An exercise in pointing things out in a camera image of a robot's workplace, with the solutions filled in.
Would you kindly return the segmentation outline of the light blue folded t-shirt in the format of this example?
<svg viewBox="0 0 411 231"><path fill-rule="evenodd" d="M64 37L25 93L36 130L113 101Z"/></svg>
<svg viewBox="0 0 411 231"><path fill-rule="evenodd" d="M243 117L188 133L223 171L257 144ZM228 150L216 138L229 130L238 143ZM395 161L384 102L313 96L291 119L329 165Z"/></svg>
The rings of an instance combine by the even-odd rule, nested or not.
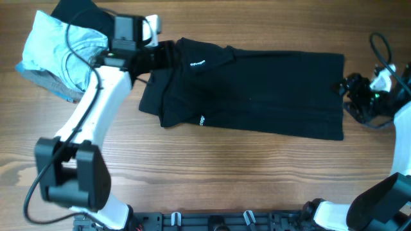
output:
<svg viewBox="0 0 411 231"><path fill-rule="evenodd" d="M54 74L70 90L84 92L89 85L90 67L83 62L108 49L108 38L99 31L69 26L37 11L17 71Z"/></svg>

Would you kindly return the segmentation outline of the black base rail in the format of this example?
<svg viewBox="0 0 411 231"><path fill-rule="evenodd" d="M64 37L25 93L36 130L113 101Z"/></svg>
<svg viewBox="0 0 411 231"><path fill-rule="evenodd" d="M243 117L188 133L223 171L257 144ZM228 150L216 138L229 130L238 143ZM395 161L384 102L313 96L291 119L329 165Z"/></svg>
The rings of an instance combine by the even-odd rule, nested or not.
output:
<svg viewBox="0 0 411 231"><path fill-rule="evenodd" d="M189 213L136 212L127 221L129 231L292 231L322 230L299 210L271 212Z"/></svg>

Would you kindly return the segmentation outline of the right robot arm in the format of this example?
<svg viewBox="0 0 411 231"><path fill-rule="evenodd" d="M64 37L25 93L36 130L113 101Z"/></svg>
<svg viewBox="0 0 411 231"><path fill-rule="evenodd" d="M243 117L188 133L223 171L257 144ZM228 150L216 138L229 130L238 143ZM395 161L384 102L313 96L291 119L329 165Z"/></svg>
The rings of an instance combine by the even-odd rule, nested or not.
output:
<svg viewBox="0 0 411 231"><path fill-rule="evenodd" d="M393 124L396 141L390 175L350 204L317 198L307 202L291 223L296 230L410 230L410 216L401 208L410 203L410 68L401 76L393 64L375 67L373 80L352 74L337 85L347 96L343 108L369 126L379 116Z"/></svg>

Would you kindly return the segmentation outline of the black folded garment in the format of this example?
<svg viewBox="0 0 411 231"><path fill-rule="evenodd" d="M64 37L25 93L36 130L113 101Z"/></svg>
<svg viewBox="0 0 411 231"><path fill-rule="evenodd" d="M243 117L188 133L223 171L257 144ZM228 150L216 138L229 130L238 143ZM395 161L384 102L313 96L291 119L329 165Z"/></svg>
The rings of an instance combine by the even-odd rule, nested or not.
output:
<svg viewBox="0 0 411 231"><path fill-rule="evenodd" d="M60 0L51 16L65 23L90 28L112 37L114 17L100 10L91 0Z"/></svg>

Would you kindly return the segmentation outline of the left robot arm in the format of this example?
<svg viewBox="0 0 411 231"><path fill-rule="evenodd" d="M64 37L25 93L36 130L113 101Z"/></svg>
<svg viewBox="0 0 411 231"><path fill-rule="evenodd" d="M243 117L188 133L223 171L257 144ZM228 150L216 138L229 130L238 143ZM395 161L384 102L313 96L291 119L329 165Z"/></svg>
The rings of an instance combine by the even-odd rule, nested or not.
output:
<svg viewBox="0 0 411 231"><path fill-rule="evenodd" d="M35 145L38 175L31 188L98 230L137 228L131 206L111 192L101 149L137 77L171 64L168 42L157 38L160 32L157 15L115 16L111 48L84 60L90 82L75 111L53 138L40 138Z"/></svg>

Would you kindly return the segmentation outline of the black polo shirt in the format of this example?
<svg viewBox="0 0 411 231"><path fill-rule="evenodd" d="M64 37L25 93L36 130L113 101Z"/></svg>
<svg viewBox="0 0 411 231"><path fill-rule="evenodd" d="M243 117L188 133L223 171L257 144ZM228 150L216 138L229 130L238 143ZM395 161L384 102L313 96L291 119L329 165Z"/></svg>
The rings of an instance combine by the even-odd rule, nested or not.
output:
<svg viewBox="0 0 411 231"><path fill-rule="evenodd" d="M139 109L182 123L314 139L344 138L343 55L251 51L181 38L172 68L151 73Z"/></svg>

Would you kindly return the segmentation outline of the grey folded garment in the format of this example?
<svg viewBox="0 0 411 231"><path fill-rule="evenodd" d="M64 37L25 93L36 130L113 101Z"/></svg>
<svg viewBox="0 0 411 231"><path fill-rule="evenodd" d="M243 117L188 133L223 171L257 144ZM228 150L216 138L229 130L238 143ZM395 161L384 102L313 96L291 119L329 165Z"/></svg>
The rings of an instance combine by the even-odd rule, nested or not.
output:
<svg viewBox="0 0 411 231"><path fill-rule="evenodd" d="M21 63L18 63L15 69L24 79L31 81L35 85L48 90L70 103L78 103L83 96L82 91L77 92L70 89L64 85L58 76L55 76L49 71L27 70Z"/></svg>

